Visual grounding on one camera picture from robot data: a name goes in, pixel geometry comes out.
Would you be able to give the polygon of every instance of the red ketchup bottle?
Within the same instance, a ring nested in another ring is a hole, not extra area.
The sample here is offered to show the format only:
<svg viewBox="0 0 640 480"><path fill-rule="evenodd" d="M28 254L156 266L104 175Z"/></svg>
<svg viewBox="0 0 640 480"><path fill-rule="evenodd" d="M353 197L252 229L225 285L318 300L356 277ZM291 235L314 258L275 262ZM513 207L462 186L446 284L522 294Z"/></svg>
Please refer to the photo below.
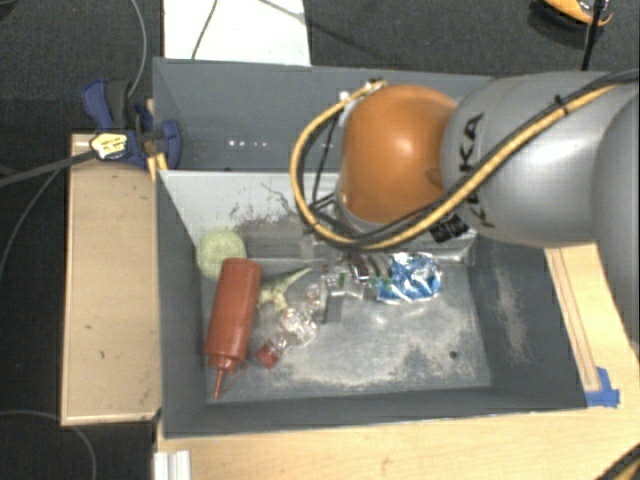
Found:
<svg viewBox="0 0 640 480"><path fill-rule="evenodd" d="M205 343L209 366L218 370L214 398L222 392L225 375L246 363L261 280L262 267L254 261L228 258L222 263Z"/></svg>

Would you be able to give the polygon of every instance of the yellow cable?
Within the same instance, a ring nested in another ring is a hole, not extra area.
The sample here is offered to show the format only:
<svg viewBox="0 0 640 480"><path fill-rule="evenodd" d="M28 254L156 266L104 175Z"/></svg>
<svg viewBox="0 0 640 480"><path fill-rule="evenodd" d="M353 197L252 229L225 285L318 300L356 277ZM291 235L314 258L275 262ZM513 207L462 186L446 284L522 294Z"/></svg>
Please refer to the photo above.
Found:
<svg viewBox="0 0 640 480"><path fill-rule="evenodd" d="M431 226L437 223L448 213L453 211L459 204L461 204L467 197L469 197L469 195L471 195L484 182L484 180L486 180L496 169L498 169L518 148L522 147L532 138L552 126L567 114L574 112L584 105L590 103L594 99L613 89L615 86L616 85L614 84L591 91L567 103L564 107L559 108L551 112L549 115L543 117L542 119L531 125L529 128L523 130L518 135L513 137L513 139L505 144L493 157L489 159L489 161L485 165L483 165L477 172L470 176L469 179L467 179L453 194L451 194L451 196L447 200L445 200L438 208L436 208L424 219L420 220L410 228L391 238L366 245L362 247L362 249L366 251L374 251L394 247L427 231ZM368 94L373 90L374 89L371 88L371 85L367 85L349 95L347 99L337 103L333 107L317 116L313 121L311 121L311 123L309 123L309 125L302 131L296 144L294 145L291 155L291 162L289 164L289 174L291 177L293 195L300 213L303 214L305 219L313 227L314 231L316 231L320 236L344 245L354 244L357 242L357 240L335 233L331 229L323 226L316 219L315 215L309 209L309 206L304 199L304 195L302 194L302 191L300 190L300 187L298 185L296 176L297 166L302 154L302 150L313 132L325 121L340 112L348 103Z"/></svg>

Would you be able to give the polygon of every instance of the green ball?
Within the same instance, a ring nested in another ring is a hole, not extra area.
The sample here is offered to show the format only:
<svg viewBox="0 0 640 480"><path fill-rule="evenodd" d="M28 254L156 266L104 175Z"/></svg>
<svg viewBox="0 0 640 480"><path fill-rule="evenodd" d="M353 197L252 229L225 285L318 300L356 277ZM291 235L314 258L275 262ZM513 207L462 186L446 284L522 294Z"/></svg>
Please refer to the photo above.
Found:
<svg viewBox="0 0 640 480"><path fill-rule="evenodd" d="M227 258L246 258L247 250L240 235L226 229L213 229L200 239L196 261L202 275L217 279Z"/></svg>

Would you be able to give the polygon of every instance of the wooden table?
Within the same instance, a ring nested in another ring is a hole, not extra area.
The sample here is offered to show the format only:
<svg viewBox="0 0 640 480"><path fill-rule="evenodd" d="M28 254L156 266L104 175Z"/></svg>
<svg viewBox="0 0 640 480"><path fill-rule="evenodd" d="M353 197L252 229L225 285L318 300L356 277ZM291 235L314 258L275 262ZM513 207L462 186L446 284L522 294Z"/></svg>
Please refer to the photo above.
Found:
<svg viewBox="0 0 640 480"><path fill-rule="evenodd" d="M86 150L74 136L74 153ZM148 420L160 407L153 184L97 161L70 175L63 424ZM192 478L595 478L640 441L640 376L594 246L547 258L583 383L593 365L617 409L165 440Z"/></svg>

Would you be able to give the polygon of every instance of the clamp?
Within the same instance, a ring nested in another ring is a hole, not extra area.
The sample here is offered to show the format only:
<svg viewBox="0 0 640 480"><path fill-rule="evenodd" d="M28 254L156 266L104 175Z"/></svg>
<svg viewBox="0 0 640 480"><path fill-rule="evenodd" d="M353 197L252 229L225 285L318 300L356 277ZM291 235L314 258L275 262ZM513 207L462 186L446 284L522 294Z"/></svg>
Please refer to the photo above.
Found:
<svg viewBox="0 0 640 480"><path fill-rule="evenodd" d="M128 118L128 82L97 79L82 91L85 112L98 125L98 135L91 140L98 159L128 163L147 169L147 160L164 153L169 169L175 169L182 152L182 137L177 121L167 119L160 130L153 130L153 116L140 104L134 105L135 129Z"/></svg>

